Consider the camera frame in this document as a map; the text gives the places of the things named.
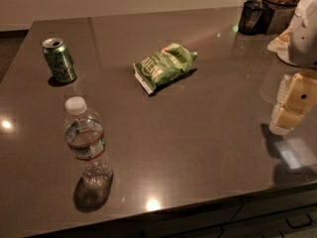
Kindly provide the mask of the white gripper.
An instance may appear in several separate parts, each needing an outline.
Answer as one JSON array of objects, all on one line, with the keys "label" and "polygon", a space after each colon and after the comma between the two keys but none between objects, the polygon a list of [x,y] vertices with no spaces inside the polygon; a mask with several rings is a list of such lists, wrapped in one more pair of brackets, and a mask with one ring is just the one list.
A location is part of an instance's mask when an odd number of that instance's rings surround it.
[{"label": "white gripper", "polygon": [[[277,53],[289,42],[290,60],[302,67],[317,66],[317,0],[301,0],[294,12],[291,27],[272,40],[267,49]],[[286,74],[280,82],[269,130],[274,135],[292,131],[317,105],[317,71],[304,69]]]}]

